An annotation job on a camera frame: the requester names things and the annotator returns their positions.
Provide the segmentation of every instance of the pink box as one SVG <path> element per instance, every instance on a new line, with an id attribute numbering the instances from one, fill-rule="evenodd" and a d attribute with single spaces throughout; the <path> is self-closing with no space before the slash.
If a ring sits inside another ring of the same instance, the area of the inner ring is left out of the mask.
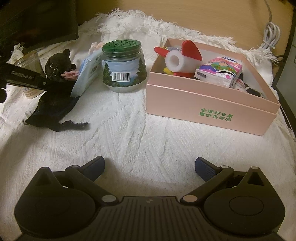
<path id="1" fill-rule="evenodd" d="M 168 39 L 164 47 L 181 46 L 182 42 Z M 262 92 L 264 98 L 200 80 L 164 74 L 165 61 L 158 56 L 146 86 L 147 113 L 262 136 L 280 108 L 264 79 L 242 54 L 206 44 L 195 45 L 200 50 L 203 63 L 219 56 L 241 60 L 244 82 Z"/>

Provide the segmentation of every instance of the jar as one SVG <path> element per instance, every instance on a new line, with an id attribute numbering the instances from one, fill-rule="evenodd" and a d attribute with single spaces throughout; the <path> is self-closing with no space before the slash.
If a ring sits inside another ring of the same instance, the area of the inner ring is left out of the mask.
<path id="1" fill-rule="evenodd" d="M 147 78 L 141 42 L 132 39 L 106 43 L 103 48 L 103 83 L 114 92 L 137 89 Z"/>
<path id="2" fill-rule="evenodd" d="M 24 57 L 16 61 L 14 65 L 40 73 L 40 75 L 45 78 L 45 74 L 36 51 L 26 54 Z M 22 87 L 22 90 L 28 99 L 33 99 L 43 92 L 43 90 L 27 87 Z"/>

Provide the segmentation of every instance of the white cable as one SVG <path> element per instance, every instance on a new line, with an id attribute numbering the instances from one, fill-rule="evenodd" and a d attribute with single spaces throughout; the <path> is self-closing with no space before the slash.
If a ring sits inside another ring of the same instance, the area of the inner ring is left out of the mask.
<path id="1" fill-rule="evenodd" d="M 272 13 L 270 10 L 270 6 L 267 3 L 266 0 L 264 0 L 267 8 L 268 8 L 268 13 L 269 13 L 269 22 L 265 26 L 264 30 L 264 35 L 263 35 L 263 43 L 261 44 L 261 48 L 264 49 L 270 49 L 273 48 L 275 49 L 275 45 L 279 41 L 279 38 L 281 36 L 281 30 L 279 26 L 275 25 L 271 20 L 272 20 Z"/>

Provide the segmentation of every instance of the yellow toy part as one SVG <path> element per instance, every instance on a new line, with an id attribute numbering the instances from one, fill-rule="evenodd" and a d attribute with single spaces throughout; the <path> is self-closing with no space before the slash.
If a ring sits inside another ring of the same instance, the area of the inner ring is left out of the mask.
<path id="1" fill-rule="evenodd" d="M 170 71 L 167 67 L 163 69 L 166 74 L 174 75 L 174 72 Z"/>

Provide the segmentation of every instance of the kleenex logo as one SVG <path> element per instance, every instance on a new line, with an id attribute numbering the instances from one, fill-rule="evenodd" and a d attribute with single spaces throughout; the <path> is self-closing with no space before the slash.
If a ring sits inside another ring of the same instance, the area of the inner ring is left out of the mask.
<path id="1" fill-rule="evenodd" d="M 227 57 L 223 57 L 223 58 L 224 58 L 224 59 L 231 60 L 231 61 L 233 61 L 233 62 L 237 63 L 237 61 L 235 61 L 234 59 L 230 59 L 230 58 L 227 58 Z"/>
<path id="2" fill-rule="evenodd" d="M 29 79 L 29 80 L 32 80 L 34 78 L 33 76 L 25 75 L 25 74 L 18 73 L 18 72 L 15 72 L 15 71 L 12 71 L 11 74 L 16 75 L 18 77 L 26 78 L 26 79 Z"/>

